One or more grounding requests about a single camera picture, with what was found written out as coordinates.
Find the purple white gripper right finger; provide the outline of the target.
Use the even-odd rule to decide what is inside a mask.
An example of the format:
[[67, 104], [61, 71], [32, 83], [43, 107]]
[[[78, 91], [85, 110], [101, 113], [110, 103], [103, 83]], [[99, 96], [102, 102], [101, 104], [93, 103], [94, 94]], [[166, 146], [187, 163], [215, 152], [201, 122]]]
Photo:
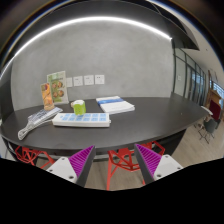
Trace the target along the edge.
[[142, 145], [135, 144], [134, 153], [146, 184], [182, 169], [182, 166], [170, 155], [159, 155]]

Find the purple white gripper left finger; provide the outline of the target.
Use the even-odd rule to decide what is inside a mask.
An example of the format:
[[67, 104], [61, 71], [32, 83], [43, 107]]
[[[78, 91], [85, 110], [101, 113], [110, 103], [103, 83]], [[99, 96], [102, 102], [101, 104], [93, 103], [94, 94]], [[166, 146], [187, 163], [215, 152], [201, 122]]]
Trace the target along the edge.
[[95, 146], [90, 146], [69, 158], [60, 157], [47, 171], [84, 187], [95, 155]]

